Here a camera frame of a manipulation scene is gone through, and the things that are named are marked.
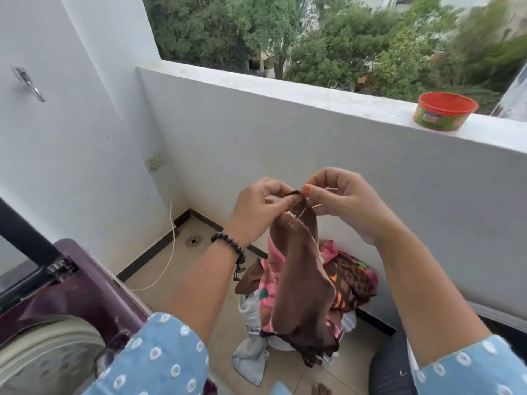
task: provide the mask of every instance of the forearm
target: forearm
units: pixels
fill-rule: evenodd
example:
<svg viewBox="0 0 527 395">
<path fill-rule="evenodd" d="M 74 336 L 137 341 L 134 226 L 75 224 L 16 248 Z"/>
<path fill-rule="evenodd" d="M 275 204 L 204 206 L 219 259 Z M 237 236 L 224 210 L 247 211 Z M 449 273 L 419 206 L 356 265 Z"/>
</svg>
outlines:
<svg viewBox="0 0 527 395">
<path fill-rule="evenodd" d="M 207 345 L 227 296 L 238 254 L 225 241 L 215 241 L 173 293 L 167 312 L 188 325 Z"/>
<path fill-rule="evenodd" d="M 406 227 L 376 243 L 388 284 L 419 365 L 427 365 L 491 333 L 426 246 Z"/>
</svg>

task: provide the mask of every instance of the bucket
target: bucket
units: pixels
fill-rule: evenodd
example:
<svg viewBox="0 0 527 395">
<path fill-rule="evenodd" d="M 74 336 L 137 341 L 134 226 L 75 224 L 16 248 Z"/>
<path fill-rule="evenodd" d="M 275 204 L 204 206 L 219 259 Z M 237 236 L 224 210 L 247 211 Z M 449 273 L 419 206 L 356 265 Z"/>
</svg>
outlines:
<svg viewBox="0 0 527 395">
<path fill-rule="evenodd" d="M 471 98 L 451 92 L 426 92 L 419 96 L 414 121 L 441 132 L 458 130 L 470 114 L 478 109 Z"/>
</svg>

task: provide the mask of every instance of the purple washing machine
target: purple washing machine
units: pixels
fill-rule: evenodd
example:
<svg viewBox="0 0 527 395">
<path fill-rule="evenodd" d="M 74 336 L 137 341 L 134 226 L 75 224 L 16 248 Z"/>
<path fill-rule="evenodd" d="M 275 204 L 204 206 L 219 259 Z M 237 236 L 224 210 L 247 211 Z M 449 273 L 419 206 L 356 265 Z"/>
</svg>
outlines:
<svg viewBox="0 0 527 395">
<path fill-rule="evenodd" d="M 74 240 L 49 243 L 2 199 L 0 235 L 0 393 L 81 394 L 151 311 Z M 231 392 L 212 376 L 212 394 Z"/>
</svg>

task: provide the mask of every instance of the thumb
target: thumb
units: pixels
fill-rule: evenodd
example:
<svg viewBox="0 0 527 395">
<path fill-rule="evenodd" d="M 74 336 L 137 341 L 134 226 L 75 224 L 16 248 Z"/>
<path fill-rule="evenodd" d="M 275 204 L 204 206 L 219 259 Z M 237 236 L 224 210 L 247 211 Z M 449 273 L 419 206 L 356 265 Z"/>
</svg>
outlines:
<svg viewBox="0 0 527 395">
<path fill-rule="evenodd" d="M 280 213 L 286 212 L 293 205 L 295 199 L 296 197 L 294 195 L 288 195 L 287 197 L 276 200 L 272 204 L 275 214 L 278 216 Z"/>
<path fill-rule="evenodd" d="M 336 204 L 340 202 L 340 195 L 311 184 L 304 184 L 301 192 L 309 198 L 309 203 L 311 205 L 314 206 L 320 204 L 325 210 L 333 210 Z"/>
</svg>

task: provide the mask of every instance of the power cord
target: power cord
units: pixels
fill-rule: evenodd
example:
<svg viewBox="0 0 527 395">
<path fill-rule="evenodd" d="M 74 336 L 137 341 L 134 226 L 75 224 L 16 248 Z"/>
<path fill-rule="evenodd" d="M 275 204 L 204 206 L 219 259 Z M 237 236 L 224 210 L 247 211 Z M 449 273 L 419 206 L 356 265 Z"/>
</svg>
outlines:
<svg viewBox="0 0 527 395">
<path fill-rule="evenodd" d="M 167 265 L 165 266 L 165 268 L 163 269 L 163 271 L 161 272 L 159 277 L 157 279 L 155 279 L 155 281 L 152 284 L 150 284 L 148 287 L 139 288 L 139 289 L 130 288 L 130 290 L 132 290 L 132 291 L 143 291 L 143 290 L 147 290 L 147 289 L 155 286 L 158 283 L 159 279 L 161 279 L 161 276 L 167 271 L 168 266 L 170 265 L 170 262 L 172 262 L 172 257 L 174 256 L 174 247 L 175 247 L 175 231 L 174 231 L 175 225 L 174 225 L 174 222 L 172 221 L 172 201 L 170 201 L 169 219 L 170 219 L 170 227 L 172 228 L 172 252 L 170 253 L 170 258 L 168 259 Z"/>
</svg>

